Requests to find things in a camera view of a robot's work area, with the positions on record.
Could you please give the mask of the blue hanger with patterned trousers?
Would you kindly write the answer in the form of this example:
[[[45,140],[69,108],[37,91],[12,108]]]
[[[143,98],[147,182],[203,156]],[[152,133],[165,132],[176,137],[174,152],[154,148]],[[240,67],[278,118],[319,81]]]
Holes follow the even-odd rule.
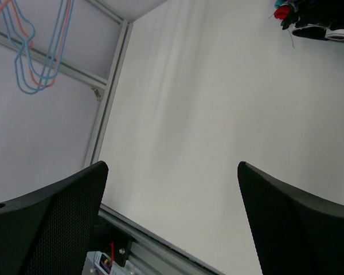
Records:
[[[38,73],[35,71],[30,52],[33,47],[33,38],[36,35],[34,25],[25,18],[19,10],[18,4],[13,4],[15,10],[15,16],[18,22],[19,30],[22,35],[26,38],[22,42],[22,46],[25,49],[27,55],[29,75],[33,84],[37,88],[50,88],[54,85],[56,77],[58,75],[66,38],[68,34],[69,24],[73,12],[73,1],[61,1],[60,7],[57,13],[56,21],[53,28],[53,33],[50,38],[50,43],[45,55],[44,66],[42,72]]]

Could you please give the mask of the teal trousers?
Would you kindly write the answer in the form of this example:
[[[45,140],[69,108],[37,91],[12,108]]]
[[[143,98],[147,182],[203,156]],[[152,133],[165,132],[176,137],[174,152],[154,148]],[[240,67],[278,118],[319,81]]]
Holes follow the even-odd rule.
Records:
[[[286,0],[276,0],[275,8],[278,9]]]

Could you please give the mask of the black white patterned trousers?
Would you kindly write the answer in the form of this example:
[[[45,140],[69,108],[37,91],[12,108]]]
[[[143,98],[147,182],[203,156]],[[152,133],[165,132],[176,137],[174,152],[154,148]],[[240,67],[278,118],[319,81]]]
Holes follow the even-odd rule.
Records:
[[[280,20],[292,36],[344,43],[344,1],[285,1],[291,12]]]

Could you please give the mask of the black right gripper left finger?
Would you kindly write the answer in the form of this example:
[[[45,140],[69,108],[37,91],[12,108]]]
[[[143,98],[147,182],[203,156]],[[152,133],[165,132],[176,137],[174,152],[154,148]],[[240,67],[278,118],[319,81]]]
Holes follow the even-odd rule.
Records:
[[[99,161],[0,203],[0,274],[81,274],[107,181]]]

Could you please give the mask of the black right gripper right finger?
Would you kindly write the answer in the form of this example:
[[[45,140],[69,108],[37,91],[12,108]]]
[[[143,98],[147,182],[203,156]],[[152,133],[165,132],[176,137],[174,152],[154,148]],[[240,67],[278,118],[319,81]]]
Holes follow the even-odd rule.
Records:
[[[344,205],[247,162],[237,177],[263,274],[344,274]]]

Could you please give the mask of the red trousers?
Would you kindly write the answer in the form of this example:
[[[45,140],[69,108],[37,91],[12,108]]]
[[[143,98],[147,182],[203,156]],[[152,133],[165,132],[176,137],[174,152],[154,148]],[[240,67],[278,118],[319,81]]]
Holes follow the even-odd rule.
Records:
[[[281,6],[275,10],[273,16],[276,19],[284,20],[288,17],[290,12],[291,12],[291,8],[289,6]]]

